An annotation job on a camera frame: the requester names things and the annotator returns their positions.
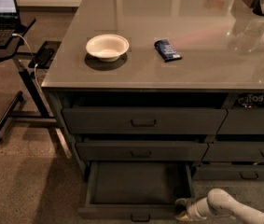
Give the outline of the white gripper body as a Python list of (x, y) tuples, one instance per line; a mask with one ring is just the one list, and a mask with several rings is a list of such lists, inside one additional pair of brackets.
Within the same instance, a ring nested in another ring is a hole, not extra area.
[(187, 203), (187, 214), (191, 220), (202, 221), (210, 216), (207, 198), (189, 199)]

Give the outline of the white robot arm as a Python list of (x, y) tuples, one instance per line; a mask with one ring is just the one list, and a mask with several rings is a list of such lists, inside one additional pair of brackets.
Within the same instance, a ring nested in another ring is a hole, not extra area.
[(205, 197), (180, 198), (175, 206), (179, 221), (204, 221), (207, 218), (234, 217), (242, 224), (264, 224), (264, 213), (238, 202), (223, 189), (211, 189)]

